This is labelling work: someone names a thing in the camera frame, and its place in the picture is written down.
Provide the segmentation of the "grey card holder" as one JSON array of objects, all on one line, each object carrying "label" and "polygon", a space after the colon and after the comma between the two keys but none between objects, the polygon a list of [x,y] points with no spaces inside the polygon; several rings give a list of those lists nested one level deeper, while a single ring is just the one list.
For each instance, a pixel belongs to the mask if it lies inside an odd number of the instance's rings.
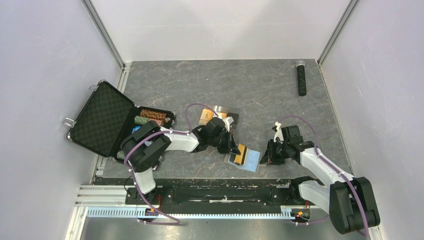
[{"label": "grey card holder", "polygon": [[224,158],[224,163],[240,170],[258,173],[262,157],[261,153],[243,144],[238,144],[237,147],[240,154],[227,154]]}]

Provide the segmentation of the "gold striped credit card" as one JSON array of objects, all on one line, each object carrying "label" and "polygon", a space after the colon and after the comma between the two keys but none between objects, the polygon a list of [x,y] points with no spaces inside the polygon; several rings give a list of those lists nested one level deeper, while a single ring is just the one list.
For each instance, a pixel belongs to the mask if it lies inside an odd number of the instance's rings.
[{"label": "gold striped credit card", "polygon": [[235,155],[230,162],[236,164],[237,166],[243,166],[245,164],[249,149],[241,143],[238,145],[238,148],[240,150],[240,155]]}]

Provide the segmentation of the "clear plastic card box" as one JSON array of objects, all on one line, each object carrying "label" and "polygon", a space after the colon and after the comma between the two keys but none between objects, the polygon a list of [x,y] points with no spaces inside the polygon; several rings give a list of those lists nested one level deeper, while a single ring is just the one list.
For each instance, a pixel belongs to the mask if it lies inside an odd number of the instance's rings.
[{"label": "clear plastic card box", "polygon": [[206,107],[203,108],[200,118],[199,118],[199,124],[205,125],[209,120],[211,120],[213,117],[219,117],[221,119],[231,117],[233,119],[233,122],[230,123],[229,127],[231,130],[236,130],[237,125],[239,122],[240,112],[241,110],[239,108],[235,107],[226,107],[221,105],[209,105],[209,107],[212,109],[208,109]]}]

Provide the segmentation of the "black glitter microphone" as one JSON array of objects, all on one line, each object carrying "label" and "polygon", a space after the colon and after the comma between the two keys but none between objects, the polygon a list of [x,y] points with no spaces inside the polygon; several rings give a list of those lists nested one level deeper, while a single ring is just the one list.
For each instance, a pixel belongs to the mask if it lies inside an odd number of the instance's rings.
[{"label": "black glitter microphone", "polygon": [[298,95],[303,97],[307,94],[306,87],[306,73],[305,73],[305,62],[303,60],[298,60],[295,63],[296,73],[297,73],[297,91]]}]

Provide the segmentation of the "orange credit cards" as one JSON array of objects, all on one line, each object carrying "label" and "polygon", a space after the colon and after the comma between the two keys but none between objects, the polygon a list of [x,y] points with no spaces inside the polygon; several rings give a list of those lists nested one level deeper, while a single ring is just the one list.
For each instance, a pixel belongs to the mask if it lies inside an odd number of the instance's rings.
[{"label": "orange credit cards", "polygon": [[216,112],[217,114],[215,114],[212,110],[204,108],[201,112],[200,115],[200,119],[199,119],[199,124],[200,125],[206,125],[213,117],[220,117],[220,118],[225,118],[227,117],[227,113],[226,112]]}]

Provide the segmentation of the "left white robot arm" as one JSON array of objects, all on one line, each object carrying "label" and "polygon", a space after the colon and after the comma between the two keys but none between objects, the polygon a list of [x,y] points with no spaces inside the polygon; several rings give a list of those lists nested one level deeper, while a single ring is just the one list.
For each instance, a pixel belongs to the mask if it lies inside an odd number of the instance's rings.
[{"label": "left white robot arm", "polygon": [[120,150],[131,175],[138,197],[145,204],[157,198],[153,168],[166,151],[197,153],[215,147],[220,154],[240,155],[231,131],[232,117],[213,117],[205,125],[180,131],[149,121],[123,140]]}]

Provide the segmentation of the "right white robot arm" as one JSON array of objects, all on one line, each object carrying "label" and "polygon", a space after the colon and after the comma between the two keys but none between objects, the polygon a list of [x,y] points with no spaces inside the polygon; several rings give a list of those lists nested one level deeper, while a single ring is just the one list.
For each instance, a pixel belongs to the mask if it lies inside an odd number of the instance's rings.
[{"label": "right white robot arm", "polygon": [[287,159],[308,169],[314,177],[291,181],[289,199],[295,204],[309,201],[324,212],[337,232],[344,235],[377,227],[381,223],[371,182],[356,177],[329,160],[312,141],[305,141],[297,125],[276,122],[275,135],[267,142],[262,165],[282,165]]}]

